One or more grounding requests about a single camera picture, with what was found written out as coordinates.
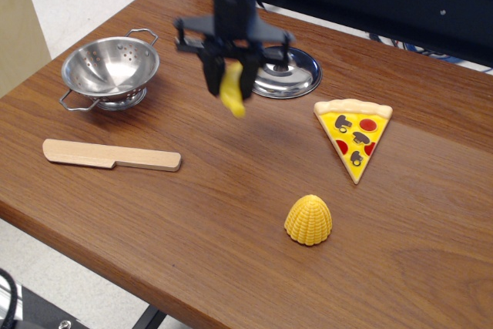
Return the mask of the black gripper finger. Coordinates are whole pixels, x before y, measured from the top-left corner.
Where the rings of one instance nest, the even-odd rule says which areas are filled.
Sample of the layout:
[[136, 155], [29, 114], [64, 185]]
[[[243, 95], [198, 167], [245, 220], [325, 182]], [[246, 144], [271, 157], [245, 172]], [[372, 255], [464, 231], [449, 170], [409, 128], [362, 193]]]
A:
[[242, 99], [249, 99], [253, 84], [256, 81], [259, 68], [263, 65], [261, 55], [258, 52], [249, 52], [240, 58], [242, 72], [240, 73], [240, 92]]
[[200, 60], [203, 64], [203, 74], [208, 91], [213, 96], [218, 96], [220, 94], [220, 83], [225, 72], [224, 58], [216, 52], [204, 49], [200, 53]]

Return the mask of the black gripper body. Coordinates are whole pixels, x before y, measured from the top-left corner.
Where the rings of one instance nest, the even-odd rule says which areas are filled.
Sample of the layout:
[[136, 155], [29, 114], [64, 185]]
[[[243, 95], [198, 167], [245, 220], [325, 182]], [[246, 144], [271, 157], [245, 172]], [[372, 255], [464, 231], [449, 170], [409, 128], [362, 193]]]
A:
[[213, 0], [213, 14], [178, 18], [173, 25], [179, 51], [244, 65], [287, 65], [295, 40], [290, 32], [261, 19], [256, 0]]

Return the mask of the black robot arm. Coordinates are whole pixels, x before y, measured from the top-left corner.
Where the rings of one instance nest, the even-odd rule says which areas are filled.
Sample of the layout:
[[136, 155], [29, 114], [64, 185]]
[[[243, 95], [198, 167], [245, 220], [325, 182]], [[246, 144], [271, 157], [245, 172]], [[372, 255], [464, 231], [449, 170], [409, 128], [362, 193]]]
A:
[[176, 47], [196, 54], [203, 64], [209, 92], [220, 93], [226, 59], [243, 67], [240, 74], [242, 99], [249, 99], [257, 73], [267, 63], [286, 65], [294, 36], [263, 21], [257, 12], [259, 0], [213, 0], [213, 14], [178, 18]]

